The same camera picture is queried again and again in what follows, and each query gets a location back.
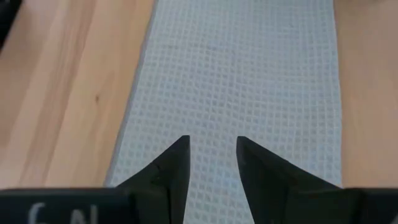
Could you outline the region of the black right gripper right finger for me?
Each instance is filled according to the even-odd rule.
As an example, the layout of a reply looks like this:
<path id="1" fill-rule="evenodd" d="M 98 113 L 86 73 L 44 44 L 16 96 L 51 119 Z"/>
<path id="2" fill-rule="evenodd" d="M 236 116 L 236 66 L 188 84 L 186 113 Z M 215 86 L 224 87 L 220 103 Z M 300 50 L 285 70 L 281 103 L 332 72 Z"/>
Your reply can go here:
<path id="1" fill-rule="evenodd" d="M 237 137 L 236 158 L 255 224 L 282 224 L 291 192 L 338 188 L 245 136 Z"/>

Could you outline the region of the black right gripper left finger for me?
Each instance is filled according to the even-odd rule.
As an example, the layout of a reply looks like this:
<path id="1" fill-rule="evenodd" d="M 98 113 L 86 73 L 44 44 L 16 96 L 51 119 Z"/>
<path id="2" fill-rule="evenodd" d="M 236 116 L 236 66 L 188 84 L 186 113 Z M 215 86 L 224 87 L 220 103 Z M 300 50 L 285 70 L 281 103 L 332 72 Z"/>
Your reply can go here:
<path id="1" fill-rule="evenodd" d="M 183 224 L 190 181 L 190 136 L 178 138 L 117 186 L 129 194 L 134 224 Z"/>

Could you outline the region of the grey waffle towel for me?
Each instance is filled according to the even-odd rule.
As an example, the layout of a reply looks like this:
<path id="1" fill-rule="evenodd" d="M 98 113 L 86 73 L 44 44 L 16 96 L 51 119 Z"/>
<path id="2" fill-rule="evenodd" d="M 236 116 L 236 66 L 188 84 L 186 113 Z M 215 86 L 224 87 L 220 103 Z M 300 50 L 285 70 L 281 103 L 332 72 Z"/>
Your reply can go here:
<path id="1" fill-rule="evenodd" d="M 254 224 L 238 136 L 340 185 L 333 0 L 156 0 L 105 184 L 125 181 L 183 135 L 184 224 Z"/>

